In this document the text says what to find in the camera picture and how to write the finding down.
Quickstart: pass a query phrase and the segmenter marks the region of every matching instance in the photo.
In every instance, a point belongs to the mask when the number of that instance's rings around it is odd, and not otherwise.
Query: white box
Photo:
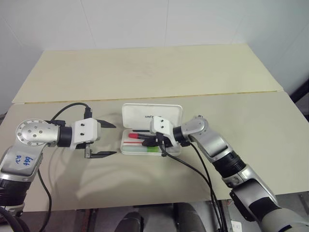
[[[141,139],[129,138],[133,130],[149,130],[150,122],[153,116],[161,116],[169,120],[175,127],[181,125],[183,108],[180,105],[167,104],[144,104],[144,103],[126,103],[122,106],[122,121],[126,130],[122,134],[121,153],[125,155],[161,155],[161,150],[156,147],[145,147]],[[181,146],[168,147],[167,152],[177,156],[181,152]]]

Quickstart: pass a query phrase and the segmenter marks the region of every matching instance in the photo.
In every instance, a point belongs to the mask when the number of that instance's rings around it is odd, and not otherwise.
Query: red pen
[[[153,135],[148,134],[137,134],[137,133],[130,133],[129,138],[131,139],[149,139],[154,137]]]

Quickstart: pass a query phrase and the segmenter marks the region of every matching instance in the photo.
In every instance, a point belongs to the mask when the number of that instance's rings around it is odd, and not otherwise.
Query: green object
[[[160,152],[160,148],[158,146],[148,146],[147,152]]]

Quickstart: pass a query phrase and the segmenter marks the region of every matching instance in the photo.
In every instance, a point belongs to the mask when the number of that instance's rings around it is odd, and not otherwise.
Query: handwritten label
[[[20,155],[16,155],[16,158],[15,158],[15,162],[17,164],[20,163],[20,161],[22,161],[22,164],[25,165],[25,166],[28,166],[31,164],[31,161],[33,161],[33,158],[29,157],[29,156],[26,156],[26,157],[22,157]]]
[[[17,164],[19,164],[20,159],[21,159],[21,156],[16,155],[15,162],[16,162]]]
[[[17,170],[31,168],[33,165],[35,165],[37,161],[36,156],[26,152],[17,152],[13,159],[15,160],[15,162],[12,163],[10,167]]]

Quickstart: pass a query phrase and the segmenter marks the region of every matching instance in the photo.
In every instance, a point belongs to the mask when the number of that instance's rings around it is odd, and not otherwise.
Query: floor
[[[303,218],[309,221],[309,192],[292,193],[278,195],[279,204],[284,208],[289,208],[297,212]],[[233,221],[242,224],[243,232],[260,232],[256,222],[247,222],[239,213],[232,201],[224,201],[227,204],[229,217]],[[214,215],[212,213],[210,202],[192,202],[190,203],[205,226],[207,232],[215,232]],[[97,210],[70,210],[70,211],[54,211],[46,232],[85,232],[87,226],[90,225],[88,232],[114,232],[118,222],[128,212],[138,211],[145,221],[144,232],[176,232],[172,217],[172,205],[151,205],[146,207],[115,207],[102,208]],[[90,217],[88,224],[85,218]],[[31,231],[38,231],[43,222],[45,212],[25,212],[22,219],[28,224]]]

